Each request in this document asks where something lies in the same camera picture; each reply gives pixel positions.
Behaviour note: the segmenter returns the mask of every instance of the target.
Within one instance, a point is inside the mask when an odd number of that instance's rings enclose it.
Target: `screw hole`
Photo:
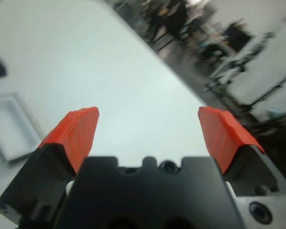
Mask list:
[[[270,224],[272,222],[272,214],[270,210],[261,203],[252,202],[249,205],[249,212],[253,218],[261,224]]]
[[[194,227],[188,219],[175,217],[167,221],[164,229],[194,229]]]
[[[177,165],[176,165],[174,162],[172,162],[172,161],[163,161],[163,162],[160,164],[159,168],[160,168],[163,172],[165,172],[165,173],[167,173],[167,174],[170,174],[170,175],[176,174],[176,173],[179,172],[179,168],[178,168]]]
[[[124,174],[124,175],[134,175],[139,171],[139,168],[125,168],[125,167],[121,167],[120,171]]]

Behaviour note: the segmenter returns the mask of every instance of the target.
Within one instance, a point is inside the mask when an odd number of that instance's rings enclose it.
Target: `white table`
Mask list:
[[[72,110],[96,106],[91,155],[121,165],[147,156],[207,156],[203,103],[102,2],[0,2],[0,94],[17,92],[44,135]]]

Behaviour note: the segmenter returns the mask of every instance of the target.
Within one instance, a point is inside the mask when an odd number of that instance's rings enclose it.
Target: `person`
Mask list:
[[[166,7],[167,14],[165,15],[164,25],[169,34],[175,39],[185,43],[180,32],[187,21],[187,10],[185,0],[171,0]]]
[[[247,25],[245,23],[238,24],[233,22],[224,32],[221,33],[221,35],[225,38],[224,43],[229,45],[236,53],[239,53],[251,39],[251,36],[245,31],[246,28]],[[210,59],[215,53],[217,53],[218,58],[228,55],[226,50],[215,43],[209,44],[206,49],[200,53],[200,59]]]
[[[150,37],[150,43],[154,42],[154,39],[156,38],[160,28],[164,26],[164,14],[163,9],[165,9],[165,6],[169,3],[169,0],[147,0],[145,1],[142,6],[147,7],[149,15],[150,15],[150,21],[149,21],[149,27],[148,32],[151,33]]]
[[[163,25],[175,39],[184,42],[180,32],[187,20],[186,1],[170,0],[167,6],[165,6],[165,0],[147,0],[147,2],[152,9],[149,26],[149,30],[152,31],[150,42],[153,43],[159,29]]]

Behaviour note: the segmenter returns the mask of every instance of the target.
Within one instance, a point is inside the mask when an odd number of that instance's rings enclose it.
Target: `desk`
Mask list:
[[[122,166],[207,156],[203,103],[107,5],[88,0],[0,2],[0,58],[44,135],[72,110],[96,106],[90,155]]]

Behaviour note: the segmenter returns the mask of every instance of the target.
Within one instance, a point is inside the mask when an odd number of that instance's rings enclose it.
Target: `white tray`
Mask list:
[[[0,96],[0,152],[11,161],[33,152],[41,137],[16,94]]]

